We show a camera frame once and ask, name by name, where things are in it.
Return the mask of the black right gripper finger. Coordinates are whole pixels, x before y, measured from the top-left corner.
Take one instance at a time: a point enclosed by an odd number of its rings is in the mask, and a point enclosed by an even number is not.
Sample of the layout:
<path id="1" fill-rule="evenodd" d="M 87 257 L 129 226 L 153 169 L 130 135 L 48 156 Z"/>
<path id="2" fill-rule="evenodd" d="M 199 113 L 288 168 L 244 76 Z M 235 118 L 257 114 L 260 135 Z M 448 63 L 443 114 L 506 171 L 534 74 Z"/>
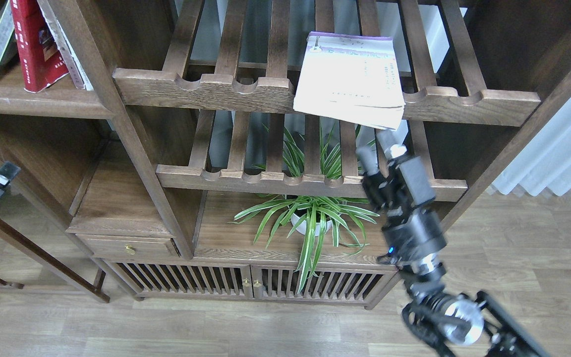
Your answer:
<path id="1" fill-rule="evenodd" d="M 437 195 L 421 158 L 410 154 L 390 129 L 378 131 L 376 138 L 387 158 L 394 206 L 427 206 L 435 201 Z"/>
<path id="2" fill-rule="evenodd" d="M 378 156 L 374 148 L 370 146 L 359 146 L 356 155 L 360 161 L 365 176 L 379 176 L 381 173 L 378 165 Z"/>

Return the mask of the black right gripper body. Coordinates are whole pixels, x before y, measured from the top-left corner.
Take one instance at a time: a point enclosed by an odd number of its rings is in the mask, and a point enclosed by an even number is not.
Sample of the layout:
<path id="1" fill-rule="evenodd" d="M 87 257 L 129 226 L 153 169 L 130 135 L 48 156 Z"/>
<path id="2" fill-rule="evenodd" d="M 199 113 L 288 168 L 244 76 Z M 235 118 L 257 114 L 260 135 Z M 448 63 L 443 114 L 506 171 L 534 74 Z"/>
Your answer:
<path id="1" fill-rule="evenodd" d="M 385 215 L 382 228 L 388 251 L 379 264 L 410 266 L 426 258 L 437 259 L 447 245 L 437 213 L 427 206 L 394 206 L 388 177 L 363 177 L 363 189 L 375 212 Z"/>

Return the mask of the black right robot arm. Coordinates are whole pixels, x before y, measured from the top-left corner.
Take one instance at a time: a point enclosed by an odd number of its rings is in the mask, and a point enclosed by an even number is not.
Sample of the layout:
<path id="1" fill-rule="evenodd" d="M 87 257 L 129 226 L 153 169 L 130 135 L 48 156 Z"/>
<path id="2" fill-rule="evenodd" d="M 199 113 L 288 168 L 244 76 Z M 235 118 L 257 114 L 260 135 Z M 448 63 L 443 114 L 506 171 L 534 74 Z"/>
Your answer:
<path id="1" fill-rule="evenodd" d="M 408 153 L 390 129 L 376 139 L 387 159 L 382 173 L 378 156 L 369 145 L 358 147 L 363 165 L 363 189 L 376 212 L 383 212 L 382 228 L 388 252 L 378 262 L 395 266 L 410 296 L 402 310 L 408 330 L 441 357 L 453 357 L 448 343 L 468 346 L 482 334 L 490 338 L 488 357 L 546 357 L 548 352 L 487 292 L 476 299 L 446 292 L 446 274 L 438 253 L 446 238 L 437 213 L 430 210 L 436 194 L 421 158 Z"/>

